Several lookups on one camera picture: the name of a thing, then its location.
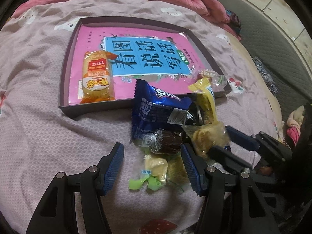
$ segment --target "black fabric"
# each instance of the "black fabric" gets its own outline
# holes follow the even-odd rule
[[[312,80],[301,59],[269,19],[242,0],[218,0],[239,16],[241,43],[251,56],[259,57],[272,75],[283,120],[299,106],[312,103]]]

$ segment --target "red label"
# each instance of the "red label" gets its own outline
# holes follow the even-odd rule
[[[92,70],[96,70],[96,69],[106,69],[106,59],[105,58],[89,61],[88,71],[92,71]]]

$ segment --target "box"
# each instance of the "box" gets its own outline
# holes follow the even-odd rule
[[[107,50],[118,55],[112,61],[116,100],[80,104],[85,52]],[[160,21],[135,17],[89,17],[77,23],[65,52],[59,108],[70,118],[111,109],[131,108],[135,79],[181,97],[200,69],[223,72],[200,40],[188,29]],[[230,85],[215,92],[222,97]]]

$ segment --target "bed sheet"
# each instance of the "bed sheet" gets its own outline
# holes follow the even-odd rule
[[[102,203],[113,233],[135,234],[151,219],[165,219],[183,230],[199,217],[203,198],[192,190],[170,187],[157,192],[128,190],[140,151],[129,144],[131,110],[89,113],[71,120],[58,108],[63,56],[80,17],[133,16],[188,28],[202,41],[227,78],[242,82],[242,94],[216,100],[218,117],[251,135],[277,135],[274,113],[263,87],[245,60],[217,35],[225,31],[194,11],[161,1],[70,0],[39,5],[10,20],[0,32],[0,209],[23,234],[50,181],[59,171],[82,172],[107,155],[115,142],[124,144],[124,163],[113,190]],[[232,145],[234,154],[255,165],[259,155]],[[77,207],[80,233],[85,233]]]

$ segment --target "pile of snacks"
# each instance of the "pile of snacks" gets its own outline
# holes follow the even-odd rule
[[[184,98],[137,80],[132,141],[145,155],[143,161],[135,165],[137,170],[129,181],[129,189],[140,189],[147,181],[148,188],[154,191],[166,182],[184,191],[189,181],[180,154],[181,144],[192,144],[196,154],[210,163],[207,152],[212,146],[230,144],[224,124],[217,120],[211,86],[216,76],[211,71],[203,71],[201,78],[189,86],[193,94]]]

